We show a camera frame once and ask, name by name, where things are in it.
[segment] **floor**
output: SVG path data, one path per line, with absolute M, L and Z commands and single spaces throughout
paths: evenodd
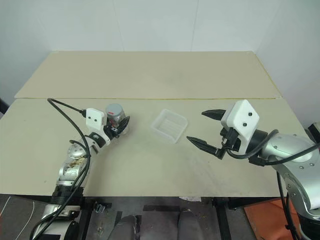
M 9 195 L 0 194 L 0 211 Z M 88 240 L 106 240 L 114 227 L 117 216 L 141 215 L 141 240 L 176 240 L 179 209 L 190 209 L 196 214 L 202 227 L 205 239 L 220 240 L 216 211 L 209 198 L 202 202 L 189 202 L 178 197 L 105 197 L 104 203 L 112 203 L 110 209 L 102 213 L 93 212 Z M 160 207 L 152 210 L 150 206 Z M 34 212 L 18 239 L 29 239 L 33 225 L 41 218 L 45 204 L 35 201 Z M 16 240 L 18 234 L 30 218 L 33 201 L 11 196 L 0 217 L 0 239 Z M 230 232 L 233 240 L 255 240 L 243 209 L 227 210 Z

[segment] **table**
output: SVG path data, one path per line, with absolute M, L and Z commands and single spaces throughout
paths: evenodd
M 274 99 L 251 51 L 51 53 L 16 98 Z
M 245 159 L 226 155 L 219 160 L 192 145 L 186 136 L 221 145 L 221 124 L 201 112 L 248 99 L 260 115 L 260 130 L 277 128 L 306 136 L 251 51 L 52 52 L 15 97 L 0 120 L 1 194 L 49 199 L 68 140 L 80 138 L 46 98 L 102 111 L 119 103 L 131 116 L 130 131 L 95 159 L 84 195 L 215 197 L 212 203 L 223 240 L 231 239 L 226 197 L 237 198 L 229 201 L 230 208 L 243 200 L 255 203 L 278 197 L 276 173 Z M 164 108 L 188 120 L 176 144 L 161 141 L 150 130 Z M 78 113 L 67 113 L 86 129 Z M 79 239 L 86 238 L 93 206 L 92 201 L 81 206 Z
M 221 145 L 222 126 L 201 115 L 225 109 L 234 99 L 61 99 L 77 108 L 103 110 L 119 103 L 131 116 L 130 132 L 109 145 L 95 160 L 85 196 L 277 197 L 276 172 L 225 156 L 219 160 L 200 151 L 186 136 Z M 304 135 L 284 99 L 251 99 L 260 115 L 258 128 L 277 128 Z M 176 144 L 162 142 L 150 130 L 162 109 L 181 114 L 188 127 Z M 68 115 L 86 129 L 85 119 Z M 45 99 L 17 99 L 0 121 L 0 193 L 51 195 L 69 140 L 80 137 Z

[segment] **transparent plastic tray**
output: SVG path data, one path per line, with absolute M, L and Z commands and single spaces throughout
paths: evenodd
M 163 109 L 151 124 L 151 129 L 159 136 L 175 144 L 188 125 L 188 120 L 175 112 Z

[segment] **black wire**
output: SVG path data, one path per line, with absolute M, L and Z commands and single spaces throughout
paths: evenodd
M 86 147 L 79 141 L 76 140 L 69 140 L 69 143 L 71 144 L 78 144 L 80 147 L 82 147 L 84 150 L 86 150 Z M 78 180 L 80 179 L 80 177 L 82 176 L 82 174 L 84 174 L 85 170 L 86 170 L 86 166 L 87 164 L 84 166 L 84 168 L 81 170 L 80 174 L 76 177 L 76 179 L 74 180 L 73 184 L 71 185 L 71 191 L 74 189 L 76 183 L 78 182 Z
M 303 155 L 306 155 L 306 154 L 308 154 L 308 153 L 310 153 L 310 152 L 312 152 L 312 151 L 314 151 L 314 150 L 316 150 L 318 148 L 320 148 L 320 142 L 315 144 L 315 145 L 313 145 L 313 146 L 311 146 L 311 147 L 309 147 L 309 148 L 307 148 L 306 150 L 298 152 L 298 153 L 296 153 L 296 154 L 294 154 L 292 156 L 289 156 L 289 157 L 287 157 L 285 159 L 282 159 L 282 160 L 279 160 L 279 161 L 270 161 L 270 162 L 266 161 L 265 165 L 271 166 L 271 165 L 285 164 L 285 163 L 290 162 L 290 161 L 292 161 L 294 159 L 300 158 Z
M 290 197 L 289 197 L 289 192 L 286 193 L 286 197 L 285 197 L 285 210 L 286 210 L 286 214 L 288 216 L 288 219 L 289 219 L 289 225 L 291 225 L 294 229 L 294 234 L 295 236 L 299 239 L 299 235 L 298 235 L 298 232 L 296 230 L 296 227 L 295 227 L 295 224 L 294 224 L 294 220 L 292 219 L 292 216 L 291 216 L 291 212 L 290 212 Z
M 238 155 L 238 154 L 234 154 L 231 149 L 227 149 L 226 152 L 233 158 L 235 159 L 247 159 L 250 158 L 251 156 L 257 154 L 263 147 L 264 145 L 277 133 L 279 133 L 279 131 L 277 129 L 272 130 L 268 136 L 266 136 L 260 143 L 258 146 L 256 146 L 252 151 L 243 154 L 243 155 Z
M 68 105 L 68 104 L 66 104 L 66 103 L 64 103 L 64 102 L 62 102 L 62 101 L 58 101 L 58 100 L 55 100 L 55 99 L 53 99 L 53 98 L 48 98 L 48 102 L 49 102 L 49 99 L 50 99 L 50 101 L 52 101 L 52 102 L 55 102 L 55 103 L 57 103 L 57 104 L 63 105 L 63 106 L 65 106 L 65 107 L 67 107 L 67 108 L 70 108 L 70 109 L 72 109 L 72 110 L 75 110 L 75 111 L 77 111 L 77 112 L 79 112 L 79 113 L 82 113 L 82 110 L 80 110 L 80 109 L 78 109 L 78 108 L 75 108 L 74 106 L 70 106 L 70 105 Z
M 289 227 L 289 230 L 291 232 L 293 240 L 297 240 L 297 239 L 299 239 L 299 238 L 296 237 L 298 235 L 298 233 L 297 233 L 297 231 L 295 231 L 295 226 L 293 224 L 291 224 L 290 220 L 289 220 L 289 216 L 288 216 L 288 212 L 287 212 L 287 206 L 286 206 L 286 202 L 285 202 L 284 191 L 282 189 L 282 183 L 281 183 L 281 178 L 280 178 L 279 172 L 276 172 L 276 179 L 278 181 L 280 198 L 281 198 L 281 203 L 282 203 L 283 212 L 284 212 L 284 216 L 285 216 L 286 222 L 288 223 L 288 227 Z
M 38 224 L 35 225 L 35 227 L 32 229 L 32 232 L 30 234 L 30 240 L 37 240 L 39 239 L 39 237 L 47 230 L 47 228 L 51 225 L 51 223 L 53 223 L 53 221 L 59 216 L 59 214 L 64 210 L 64 208 L 68 205 L 68 203 L 70 202 L 70 200 L 72 199 L 72 197 L 74 196 L 74 194 L 76 193 L 76 191 L 79 189 L 79 187 L 81 186 L 81 184 L 83 183 L 83 181 L 85 180 L 87 173 L 89 171 L 89 166 L 90 166 L 90 149 L 89 149 L 89 145 L 88 142 L 86 140 L 86 137 L 84 136 L 84 134 L 82 133 L 82 131 L 80 130 L 80 128 L 75 124 L 74 121 L 72 121 L 72 119 L 70 117 L 68 117 L 55 103 L 58 104 L 62 104 L 63 106 L 66 107 L 70 107 L 73 110 L 78 111 L 78 109 L 71 107 L 69 105 L 64 104 L 63 102 L 57 101 L 55 99 L 52 98 L 48 98 L 47 101 L 60 113 L 62 114 L 72 125 L 73 127 L 77 130 L 77 132 L 80 134 L 84 145 L 85 145 L 85 152 L 86 152 L 86 157 L 87 157 L 87 162 L 85 165 L 85 171 L 83 172 L 84 174 L 82 175 L 82 178 L 79 182 L 79 184 L 75 187 L 74 191 L 70 194 L 70 196 L 68 197 L 68 199 L 64 202 L 64 204 L 62 204 L 59 209 L 57 209 L 55 212 L 51 213 L 50 215 L 46 216 L 45 218 L 43 218 L 41 221 L 39 221 L 38 223 L 44 223 L 46 220 L 48 220 L 49 218 L 51 218 L 49 220 L 49 222 L 41 229 L 41 231 L 35 236 L 33 237 L 33 233 L 35 231 L 35 229 L 39 226 Z

